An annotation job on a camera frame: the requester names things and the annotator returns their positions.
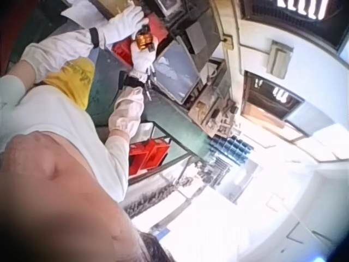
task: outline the yellow cloth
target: yellow cloth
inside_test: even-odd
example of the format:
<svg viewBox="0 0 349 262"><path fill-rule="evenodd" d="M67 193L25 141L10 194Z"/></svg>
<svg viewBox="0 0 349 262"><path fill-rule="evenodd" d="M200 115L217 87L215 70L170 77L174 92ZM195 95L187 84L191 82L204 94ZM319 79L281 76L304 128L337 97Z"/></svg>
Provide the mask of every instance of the yellow cloth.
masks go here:
<svg viewBox="0 0 349 262"><path fill-rule="evenodd" d="M57 73L49 73L44 83L61 90L82 110L87 109L95 66L85 57L68 61Z"/></svg>

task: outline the person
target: person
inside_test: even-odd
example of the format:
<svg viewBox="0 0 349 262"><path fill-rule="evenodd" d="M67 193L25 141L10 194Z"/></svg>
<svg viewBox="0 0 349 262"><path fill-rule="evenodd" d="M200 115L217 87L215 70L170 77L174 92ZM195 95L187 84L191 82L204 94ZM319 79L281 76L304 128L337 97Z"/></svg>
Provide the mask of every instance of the person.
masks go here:
<svg viewBox="0 0 349 262"><path fill-rule="evenodd" d="M2 261L169 261L151 252L161 247L147 246L117 204L125 197L129 141L144 108L141 86L156 52L132 43L134 84L115 103L105 145L85 112L91 49L104 49L147 23L140 7L129 7L102 27L30 44L0 79L0 230L6 243L0 253L9 258Z"/></svg>

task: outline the black wristband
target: black wristband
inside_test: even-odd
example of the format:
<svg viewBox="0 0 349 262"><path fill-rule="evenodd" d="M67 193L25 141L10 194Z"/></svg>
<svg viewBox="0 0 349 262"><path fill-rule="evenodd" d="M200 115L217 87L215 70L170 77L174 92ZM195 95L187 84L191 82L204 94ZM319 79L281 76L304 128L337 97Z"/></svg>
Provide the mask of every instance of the black wristband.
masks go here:
<svg viewBox="0 0 349 262"><path fill-rule="evenodd" d="M127 76L124 81L124 86L130 86L130 87L144 87L144 83L138 80L137 78L134 78L132 76Z"/></svg>
<svg viewBox="0 0 349 262"><path fill-rule="evenodd" d="M98 30L97 28L93 27L89 29L89 33L91 35L91 42L93 44L93 48L98 48L99 47L99 35L98 35Z"/></svg>

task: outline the red plastic bin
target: red plastic bin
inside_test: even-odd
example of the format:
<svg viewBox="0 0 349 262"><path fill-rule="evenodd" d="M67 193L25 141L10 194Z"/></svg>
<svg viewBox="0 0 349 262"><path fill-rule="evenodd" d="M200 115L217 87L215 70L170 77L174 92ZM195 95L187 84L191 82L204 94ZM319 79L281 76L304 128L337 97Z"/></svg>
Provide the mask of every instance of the red plastic bin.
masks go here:
<svg viewBox="0 0 349 262"><path fill-rule="evenodd" d="M137 175L143 169L144 163L148 158L149 151L144 147L143 143L135 143L130 145L129 153L129 176Z"/></svg>
<svg viewBox="0 0 349 262"><path fill-rule="evenodd" d="M153 169L160 165L161 161L167 155L170 145L164 139L150 139L146 145L146 151L149 152L142 169Z"/></svg>

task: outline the red crate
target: red crate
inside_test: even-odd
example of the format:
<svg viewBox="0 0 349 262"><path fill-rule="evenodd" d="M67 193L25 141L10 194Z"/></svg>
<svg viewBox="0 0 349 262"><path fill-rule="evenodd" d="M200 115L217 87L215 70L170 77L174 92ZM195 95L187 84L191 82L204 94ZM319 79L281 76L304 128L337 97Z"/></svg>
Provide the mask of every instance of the red crate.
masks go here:
<svg viewBox="0 0 349 262"><path fill-rule="evenodd" d="M149 155L143 164L143 169L149 170L160 165L167 155L170 145L164 139L150 139L145 148Z"/></svg>
<svg viewBox="0 0 349 262"><path fill-rule="evenodd" d="M146 149L143 143L135 143L130 145L129 153L129 176L137 175L143 169L144 163L148 158L149 150Z"/></svg>

